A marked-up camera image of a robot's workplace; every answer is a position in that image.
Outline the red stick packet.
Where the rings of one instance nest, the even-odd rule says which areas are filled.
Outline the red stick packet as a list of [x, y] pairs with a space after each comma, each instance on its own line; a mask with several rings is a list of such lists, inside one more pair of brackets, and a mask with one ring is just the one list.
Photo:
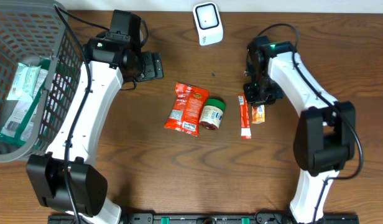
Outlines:
[[245, 95], [239, 95], [238, 100], [241, 115], [241, 137], [243, 139], [251, 139], [252, 135], [249, 120], [249, 107]]

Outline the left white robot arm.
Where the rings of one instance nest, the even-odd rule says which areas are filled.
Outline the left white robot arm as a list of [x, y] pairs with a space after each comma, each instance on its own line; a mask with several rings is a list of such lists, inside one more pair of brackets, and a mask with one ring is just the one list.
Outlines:
[[27, 161], [41, 206], [69, 213], [74, 222], [122, 222], [122, 209], [107, 197], [108, 181], [95, 164], [104, 122], [123, 84], [164, 75], [160, 54], [142, 46], [97, 37], [84, 46], [86, 63], [63, 124], [46, 154]]

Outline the small orange packet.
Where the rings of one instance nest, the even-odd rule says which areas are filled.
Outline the small orange packet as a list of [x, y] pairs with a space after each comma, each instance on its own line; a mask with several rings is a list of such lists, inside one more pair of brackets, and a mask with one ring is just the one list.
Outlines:
[[265, 106], [259, 105], [252, 108], [252, 123], [261, 124], [265, 122]]

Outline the pale green wipes pack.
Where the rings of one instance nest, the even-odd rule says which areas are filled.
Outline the pale green wipes pack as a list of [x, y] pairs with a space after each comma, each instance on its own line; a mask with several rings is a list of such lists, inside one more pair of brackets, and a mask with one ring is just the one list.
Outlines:
[[18, 63], [16, 74], [6, 98], [8, 101], [33, 102], [41, 66]]

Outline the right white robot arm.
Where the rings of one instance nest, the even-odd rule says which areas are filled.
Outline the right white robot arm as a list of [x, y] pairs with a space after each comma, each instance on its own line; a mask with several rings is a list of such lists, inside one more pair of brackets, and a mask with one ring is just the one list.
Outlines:
[[356, 110], [340, 103], [312, 77], [289, 41], [257, 37], [247, 46], [244, 94], [252, 106], [271, 105], [286, 96], [298, 114], [293, 154], [300, 168], [289, 210], [295, 223], [320, 222], [334, 179], [354, 157]]

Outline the green 3M gloves package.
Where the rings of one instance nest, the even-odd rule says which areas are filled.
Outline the green 3M gloves package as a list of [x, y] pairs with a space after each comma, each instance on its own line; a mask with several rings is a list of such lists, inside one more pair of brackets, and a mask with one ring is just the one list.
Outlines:
[[4, 120], [3, 127], [0, 129], [0, 141], [16, 146], [23, 146], [30, 138], [34, 127], [34, 120], [37, 113], [39, 99], [42, 96], [41, 91], [45, 84], [50, 66], [50, 60], [40, 59], [38, 65], [41, 66], [37, 84], [34, 90], [33, 102], [26, 101], [8, 101], [14, 103], [14, 108], [10, 110], [10, 116]]

